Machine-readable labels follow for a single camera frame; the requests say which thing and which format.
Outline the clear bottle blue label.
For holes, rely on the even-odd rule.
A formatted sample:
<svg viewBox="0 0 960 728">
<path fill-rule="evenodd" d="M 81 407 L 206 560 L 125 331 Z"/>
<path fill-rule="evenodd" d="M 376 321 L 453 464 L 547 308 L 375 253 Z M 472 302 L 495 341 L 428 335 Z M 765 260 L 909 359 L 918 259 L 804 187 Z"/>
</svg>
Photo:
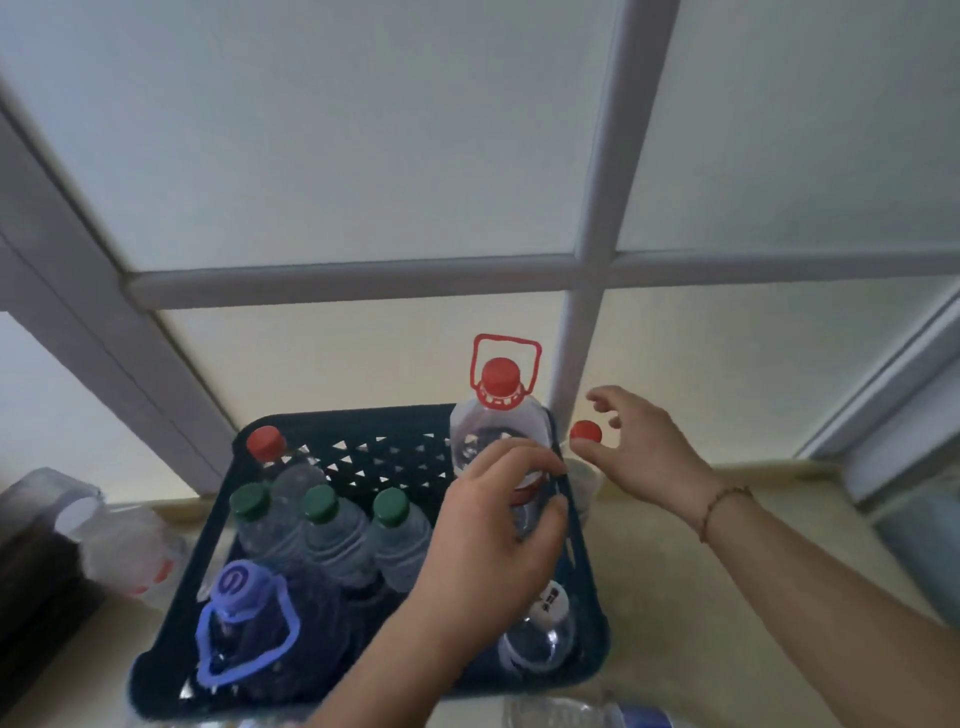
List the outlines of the clear bottle blue label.
<svg viewBox="0 0 960 728">
<path fill-rule="evenodd" d="M 659 708 L 594 705 L 563 697 L 506 698 L 502 728 L 685 728 Z"/>
</svg>

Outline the clear bottle white cap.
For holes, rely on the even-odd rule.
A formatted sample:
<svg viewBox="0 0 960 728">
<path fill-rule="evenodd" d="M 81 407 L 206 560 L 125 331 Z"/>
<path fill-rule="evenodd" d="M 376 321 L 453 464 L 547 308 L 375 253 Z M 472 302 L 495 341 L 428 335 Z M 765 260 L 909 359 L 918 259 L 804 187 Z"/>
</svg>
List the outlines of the clear bottle white cap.
<svg viewBox="0 0 960 728">
<path fill-rule="evenodd" d="M 514 674 L 556 672 L 573 654 L 578 632 L 570 596 L 550 580 L 523 618 L 498 640 L 501 665 Z"/>
</svg>

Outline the person's right hand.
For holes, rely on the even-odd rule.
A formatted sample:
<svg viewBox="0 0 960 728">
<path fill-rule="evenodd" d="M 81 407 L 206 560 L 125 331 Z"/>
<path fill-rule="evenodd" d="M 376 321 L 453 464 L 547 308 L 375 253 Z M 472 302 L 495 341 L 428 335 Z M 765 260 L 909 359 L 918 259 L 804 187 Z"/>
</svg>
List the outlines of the person's right hand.
<svg viewBox="0 0 960 728">
<path fill-rule="evenodd" d="M 613 414 L 609 424 L 626 452 L 617 464 L 591 465 L 624 493 L 700 530 L 724 484 L 666 410 L 618 385 L 595 387 L 586 399 L 597 412 Z"/>
</svg>

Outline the person's right forearm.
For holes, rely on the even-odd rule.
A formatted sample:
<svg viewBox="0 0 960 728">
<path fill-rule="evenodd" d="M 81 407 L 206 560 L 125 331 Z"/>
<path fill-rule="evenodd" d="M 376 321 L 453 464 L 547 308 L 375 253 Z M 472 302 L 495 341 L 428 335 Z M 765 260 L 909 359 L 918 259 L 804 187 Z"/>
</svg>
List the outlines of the person's right forearm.
<svg viewBox="0 0 960 728">
<path fill-rule="evenodd" d="M 960 632 L 724 485 L 702 543 L 844 728 L 960 728 Z"/>
</svg>

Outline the large clear bottle red handle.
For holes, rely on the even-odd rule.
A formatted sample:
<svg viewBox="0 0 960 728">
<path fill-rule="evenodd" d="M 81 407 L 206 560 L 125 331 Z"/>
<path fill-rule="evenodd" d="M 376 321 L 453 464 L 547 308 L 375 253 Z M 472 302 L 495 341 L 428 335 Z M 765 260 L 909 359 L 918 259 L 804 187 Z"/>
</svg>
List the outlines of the large clear bottle red handle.
<svg viewBox="0 0 960 728">
<path fill-rule="evenodd" d="M 454 407 L 449 446 L 455 477 L 489 446 L 502 440 L 527 439 L 553 448 L 553 425 L 534 396 L 543 347 L 520 337 L 478 334 L 473 341 L 471 394 Z"/>
</svg>

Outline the person's left forearm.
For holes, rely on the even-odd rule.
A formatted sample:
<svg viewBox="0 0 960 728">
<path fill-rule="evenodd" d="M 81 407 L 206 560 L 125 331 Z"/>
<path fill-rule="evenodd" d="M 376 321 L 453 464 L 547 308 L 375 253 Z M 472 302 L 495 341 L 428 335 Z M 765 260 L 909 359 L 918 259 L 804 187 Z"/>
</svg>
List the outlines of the person's left forearm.
<svg viewBox="0 0 960 728">
<path fill-rule="evenodd" d="M 302 728 L 425 728 L 473 655 L 462 601 L 415 593 Z"/>
</svg>

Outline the white window frame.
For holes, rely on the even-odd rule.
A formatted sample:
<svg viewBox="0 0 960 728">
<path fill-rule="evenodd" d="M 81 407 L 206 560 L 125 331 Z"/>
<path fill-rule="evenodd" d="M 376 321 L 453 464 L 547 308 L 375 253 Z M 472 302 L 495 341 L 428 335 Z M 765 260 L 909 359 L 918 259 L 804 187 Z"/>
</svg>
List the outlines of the white window frame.
<svg viewBox="0 0 960 728">
<path fill-rule="evenodd" d="M 947 359 L 960 0 L 0 0 L 0 114 L 11 255 L 210 451 L 486 332 L 833 460 Z"/>
</svg>

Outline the dark blue plastic crate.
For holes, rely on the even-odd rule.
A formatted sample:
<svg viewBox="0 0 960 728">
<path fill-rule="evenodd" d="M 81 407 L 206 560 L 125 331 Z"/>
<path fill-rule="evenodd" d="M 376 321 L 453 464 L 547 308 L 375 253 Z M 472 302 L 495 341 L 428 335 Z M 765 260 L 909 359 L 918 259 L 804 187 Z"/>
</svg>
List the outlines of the dark blue plastic crate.
<svg viewBox="0 0 960 728">
<path fill-rule="evenodd" d="M 201 661 L 195 639 L 204 606 L 198 599 L 231 520 L 230 497 L 260 473 L 247 447 L 262 427 L 280 431 L 289 445 L 305 446 L 318 464 L 336 469 L 334 489 L 372 513 L 376 494 L 404 487 L 431 524 L 453 480 L 450 458 L 452 403 L 336 411 L 294 412 L 257 418 L 235 436 L 232 460 L 209 516 L 176 588 L 153 645 L 133 662 L 127 682 L 130 707 L 146 722 L 225 722 L 260 718 L 305 719 L 333 687 L 329 677 L 316 689 L 289 698 L 254 697 L 246 690 L 203 688 L 196 679 Z M 511 672 L 495 644 L 482 651 L 441 698 L 441 703 L 510 695 L 536 695 L 586 683 L 611 651 L 611 629 L 601 607 L 590 556 L 578 516 L 570 515 L 567 546 L 554 579 L 571 602 L 577 641 L 572 655 L 546 674 Z"/>
</svg>

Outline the dark translucent container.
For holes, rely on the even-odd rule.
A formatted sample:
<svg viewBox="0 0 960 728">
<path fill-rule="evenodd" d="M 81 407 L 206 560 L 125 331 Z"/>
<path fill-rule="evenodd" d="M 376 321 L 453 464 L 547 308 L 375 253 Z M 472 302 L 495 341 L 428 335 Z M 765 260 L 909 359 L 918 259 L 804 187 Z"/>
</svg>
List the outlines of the dark translucent container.
<svg viewBox="0 0 960 728">
<path fill-rule="evenodd" d="M 51 467 L 0 491 L 0 718 L 105 599 L 85 577 L 77 544 L 55 529 L 66 506 L 99 495 Z"/>
</svg>

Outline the person's left hand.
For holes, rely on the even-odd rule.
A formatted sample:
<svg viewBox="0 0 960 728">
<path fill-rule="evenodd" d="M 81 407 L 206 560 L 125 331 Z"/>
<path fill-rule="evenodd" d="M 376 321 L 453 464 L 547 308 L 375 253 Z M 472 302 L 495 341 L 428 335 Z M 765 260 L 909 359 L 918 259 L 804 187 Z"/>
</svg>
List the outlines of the person's left hand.
<svg viewBox="0 0 960 728">
<path fill-rule="evenodd" d="M 551 449 L 526 439 L 483 450 L 447 489 L 414 594 L 462 601 L 463 625 L 479 651 L 518 621 L 552 574 L 526 574 L 512 497 L 531 472 L 561 476 L 566 465 Z"/>
</svg>

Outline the crumpled clear bottle red label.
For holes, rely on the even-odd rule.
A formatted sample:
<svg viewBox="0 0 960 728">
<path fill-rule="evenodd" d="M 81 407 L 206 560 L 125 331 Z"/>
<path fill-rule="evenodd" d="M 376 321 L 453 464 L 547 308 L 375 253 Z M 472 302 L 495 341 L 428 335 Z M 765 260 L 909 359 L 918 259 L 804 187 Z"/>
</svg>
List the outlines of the crumpled clear bottle red label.
<svg viewBox="0 0 960 728">
<path fill-rule="evenodd" d="M 168 606 L 186 567 L 188 543 L 153 509 L 102 509 L 73 538 L 89 580 L 156 610 Z"/>
</svg>

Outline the clear bottle green cap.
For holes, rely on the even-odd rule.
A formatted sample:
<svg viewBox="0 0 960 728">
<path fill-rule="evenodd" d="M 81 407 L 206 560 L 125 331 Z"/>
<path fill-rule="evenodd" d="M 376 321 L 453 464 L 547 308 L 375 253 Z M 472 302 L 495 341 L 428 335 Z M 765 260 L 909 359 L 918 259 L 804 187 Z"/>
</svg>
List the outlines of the clear bottle green cap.
<svg viewBox="0 0 960 728">
<path fill-rule="evenodd" d="M 368 537 L 371 521 L 361 507 L 322 484 L 306 491 L 301 509 L 311 564 L 346 590 L 364 590 L 378 582 L 379 569 Z"/>
<path fill-rule="evenodd" d="M 301 518 L 270 486 L 249 482 L 230 496 L 237 539 L 246 558 L 275 574 L 288 575 L 306 566 Z"/>
<path fill-rule="evenodd" d="M 372 505 L 370 539 L 382 577 L 393 591 L 406 595 L 415 587 L 426 562 L 433 528 L 406 492 L 389 488 Z"/>
</svg>

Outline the small clear bottle red cap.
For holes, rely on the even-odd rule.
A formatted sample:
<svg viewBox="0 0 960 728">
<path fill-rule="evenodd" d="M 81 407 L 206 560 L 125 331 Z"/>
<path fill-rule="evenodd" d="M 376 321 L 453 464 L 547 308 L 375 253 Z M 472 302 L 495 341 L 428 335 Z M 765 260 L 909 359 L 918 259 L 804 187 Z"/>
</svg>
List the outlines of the small clear bottle red cap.
<svg viewBox="0 0 960 728">
<path fill-rule="evenodd" d="M 246 449 L 259 464 L 271 503 L 292 518 L 304 516 L 307 492 L 329 482 L 307 445 L 294 446 L 272 425 L 258 427 L 246 438 Z"/>
</svg>

